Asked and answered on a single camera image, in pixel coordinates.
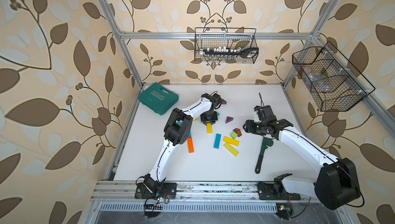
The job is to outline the orange rectangular block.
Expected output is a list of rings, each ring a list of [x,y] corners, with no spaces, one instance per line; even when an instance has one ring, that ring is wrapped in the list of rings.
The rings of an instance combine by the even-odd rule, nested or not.
[[[188,144],[188,151],[190,154],[194,153],[194,146],[193,146],[193,140],[192,138],[187,139],[187,144]]]

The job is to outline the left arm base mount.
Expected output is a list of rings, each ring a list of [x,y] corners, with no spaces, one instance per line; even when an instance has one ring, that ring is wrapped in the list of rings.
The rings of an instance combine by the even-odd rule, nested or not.
[[[170,182],[158,182],[151,178],[150,174],[139,177],[136,180],[135,199],[175,199],[177,184]]]

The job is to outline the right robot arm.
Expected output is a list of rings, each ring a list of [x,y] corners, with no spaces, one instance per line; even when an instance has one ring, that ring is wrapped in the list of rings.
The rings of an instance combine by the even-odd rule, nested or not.
[[[286,119],[278,120],[270,106],[256,106],[254,119],[243,125],[247,133],[270,135],[300,155],[317,173],[316,178],[299,178],[282,174],[270,184],[274,198],[287,199],[293,194],[318,199],[325,207],[335,210],[363,197],[355,164],[323,150],[302,135]]]

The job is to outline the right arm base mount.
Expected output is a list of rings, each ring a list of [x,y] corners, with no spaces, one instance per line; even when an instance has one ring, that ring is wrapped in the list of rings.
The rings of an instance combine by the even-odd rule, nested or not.
[[[301,200],[299,194],[290,194],[285,190],[282,180],[292,174],[277,176],[272,182],[258,182],[258,194],[260,200]]]

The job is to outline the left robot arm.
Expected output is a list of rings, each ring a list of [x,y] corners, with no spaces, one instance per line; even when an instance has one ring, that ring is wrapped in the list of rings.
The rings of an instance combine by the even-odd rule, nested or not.
[[[168,162],[178,146],[189,138],[193,121],[200,118],[206,126],[215,124],[218,121],[216,110],[221,105],[222,98],[215,91],[212,94],[203,94],[196,103],[187,108],[174,108],[164,128],[165,140],[162,150],[154,167],[145,178],[154,184],[162,183],[166,178]]]

